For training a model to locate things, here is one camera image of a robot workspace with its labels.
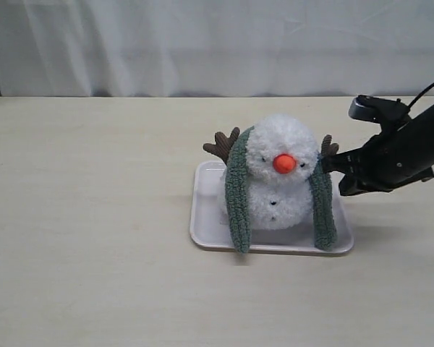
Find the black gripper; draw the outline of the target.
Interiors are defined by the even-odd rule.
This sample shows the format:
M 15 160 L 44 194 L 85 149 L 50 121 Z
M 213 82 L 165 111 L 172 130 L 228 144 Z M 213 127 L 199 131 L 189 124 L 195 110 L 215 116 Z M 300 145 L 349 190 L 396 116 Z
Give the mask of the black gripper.
M 320 164 L 324 173 L 346 173 L 339 182 L 343 197 L 388 193 L 429 181 L 434 178 L 434 119 L 412 119 L 370 150 L 360 147 L 336 154 L 327 150 L 320 153 Z

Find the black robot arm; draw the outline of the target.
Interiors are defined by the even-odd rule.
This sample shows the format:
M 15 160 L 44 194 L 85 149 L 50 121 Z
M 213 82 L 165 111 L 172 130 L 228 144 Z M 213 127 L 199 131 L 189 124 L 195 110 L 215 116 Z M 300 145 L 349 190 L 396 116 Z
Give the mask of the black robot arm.
M 362 147 L 322 158 L 324 172 L 337 171 L 342 196 L 392 192 L 434 178 L 434 104 L 412 118 L 401 100 L 358 95 L 349 117 L 380 125 Z

